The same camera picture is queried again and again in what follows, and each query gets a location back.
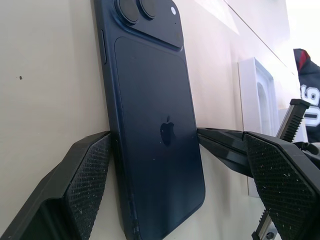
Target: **textured grip pad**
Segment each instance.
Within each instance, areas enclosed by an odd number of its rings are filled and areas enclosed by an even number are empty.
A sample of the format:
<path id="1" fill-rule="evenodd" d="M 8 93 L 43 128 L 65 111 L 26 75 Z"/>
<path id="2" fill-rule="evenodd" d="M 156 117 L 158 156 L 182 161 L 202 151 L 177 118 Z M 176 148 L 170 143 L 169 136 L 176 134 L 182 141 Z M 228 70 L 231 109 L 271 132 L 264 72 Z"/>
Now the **textured grip pad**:
<path id="1" fill-rule="evenodd" d="M 65 201 L 81 240 L 88 240 L 102 200 L 110 157 L 110 135 L 94 143 L 84 156 Z"/>
<path id="2" fill-rule="evenodd" d="M 282 240 L 303 239 L 318 197 L 274 145 L 246 134 L 247 157 L 259 196 Z"/>

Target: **person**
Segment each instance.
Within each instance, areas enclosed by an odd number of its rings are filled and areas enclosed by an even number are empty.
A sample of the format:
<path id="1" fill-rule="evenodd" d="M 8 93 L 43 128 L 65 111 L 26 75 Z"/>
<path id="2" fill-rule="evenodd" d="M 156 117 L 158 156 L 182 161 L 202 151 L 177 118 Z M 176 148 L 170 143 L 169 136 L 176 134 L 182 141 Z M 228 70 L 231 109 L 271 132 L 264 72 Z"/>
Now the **person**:
<path id="1" fill-rule="evenodd" d="M 309 143 L 320 143 L 320 66 L 311 61 L 306 50 L 294 49 L 301 98 L 311 104 L 304 119 Z"/>

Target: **white wall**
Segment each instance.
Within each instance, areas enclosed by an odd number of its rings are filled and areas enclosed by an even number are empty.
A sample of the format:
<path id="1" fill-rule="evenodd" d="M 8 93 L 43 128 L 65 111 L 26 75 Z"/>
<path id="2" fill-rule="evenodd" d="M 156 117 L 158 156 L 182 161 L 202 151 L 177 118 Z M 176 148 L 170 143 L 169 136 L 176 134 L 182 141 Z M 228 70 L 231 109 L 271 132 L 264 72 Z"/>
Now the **white wall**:
<path id="1" fill-rule="evenodd" d="M 320 1 L 286 0 L 294 48 L 305 49 L 320 66 Z"/>

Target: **dark blue smartphone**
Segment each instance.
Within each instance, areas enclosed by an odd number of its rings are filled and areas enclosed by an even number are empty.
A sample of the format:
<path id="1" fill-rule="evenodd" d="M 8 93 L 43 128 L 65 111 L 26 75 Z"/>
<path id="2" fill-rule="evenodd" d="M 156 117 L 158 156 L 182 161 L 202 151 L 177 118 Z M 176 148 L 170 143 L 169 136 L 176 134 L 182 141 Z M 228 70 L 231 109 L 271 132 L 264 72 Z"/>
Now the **dark blue smartphone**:
<path id="1" fill-rule="evenodd" d="M 205 199 L 180 14 L 172 0 L 94 5 L 124 232 L 161 240 Z"/>

